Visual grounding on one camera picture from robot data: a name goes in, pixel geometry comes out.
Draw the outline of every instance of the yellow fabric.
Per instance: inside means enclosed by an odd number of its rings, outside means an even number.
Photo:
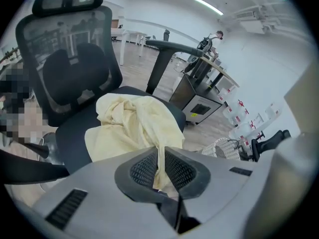
[[[164,147],[182,148],[184,135],[166,106],[153,97],[106,94],[96,103],[101,126],[88,129],[85,144],[93,162],[156,146],[158,170],[154,187],[163,188]]]

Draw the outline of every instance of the armrest pad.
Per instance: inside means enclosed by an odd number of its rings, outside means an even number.
[[[204,52],[202,50],[174,42],[147,40],[146,44],[149,46],[155,46],[160,50],[173,50],[174,52],[185,52],[196,57],[202,57],[204,55]]]

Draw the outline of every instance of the white table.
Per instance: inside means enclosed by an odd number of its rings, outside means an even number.
[[[144,47],[146,34],[141,33],[141,32],[131,31],[131,30],[125,30],[122,28],[111,28],[111,36],[112,37],[118,37],[118,36],[122,37],[121,52],[120,52],[120,65],[121,66],[123,66],[123,64],[124,64],[125,44],[126,44],[127,40],[130,40],[131,35],[136,35],[135,45],[138,44],[140,36],[142,37],[142,44],[140,46],[140,53],[139,53],[139,56],[141,57],[142,53],[143,53],[143,47]]]

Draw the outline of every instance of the chair seat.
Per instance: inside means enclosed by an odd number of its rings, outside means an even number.
[[[152,96],[142,90],[128,86],[120,87],[112,91],[112,93],[135,96]],[[186,121],[185,114],[174,105],[160,98],[154,98],[160,100],[166,105],[176,119],[179,129],[183,132]],[[59,149],[59,154],[70,174],[92,162],[85,146],[84,134],[87,129],[101,125],[101,122],[97,120],[95,106],[96,103],[93,103],[83,109],[68,119],[56,131],[56,143]]]

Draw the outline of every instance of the ceiling light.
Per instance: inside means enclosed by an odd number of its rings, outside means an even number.
[[[206,3],[203,0],[195,0],[195,1],[200,2],[201,4],[207,6],[208,8],[210,8],[213,11],[215,11],[216,13],[218,13],[219,15],[223,15],[223,13],[220,10],[216,9],[214,6],[210,5],[209,3]]]

